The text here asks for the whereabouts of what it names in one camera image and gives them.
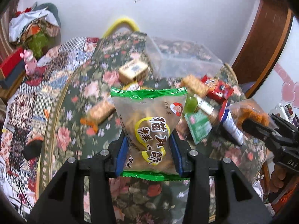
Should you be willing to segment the right hand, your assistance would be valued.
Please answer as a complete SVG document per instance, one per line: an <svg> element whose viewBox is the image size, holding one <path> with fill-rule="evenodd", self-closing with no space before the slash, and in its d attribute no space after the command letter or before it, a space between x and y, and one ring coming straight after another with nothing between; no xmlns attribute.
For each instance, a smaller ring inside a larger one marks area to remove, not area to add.
<svg viewBox="0 0 299 224"><path fill-rule="evenodd" d="M287 174L287 169L279 166L278 164L274 165L274 171L271 174L269 181L269 189L273 193L277 193L284 186L283 180Z"/></svg>

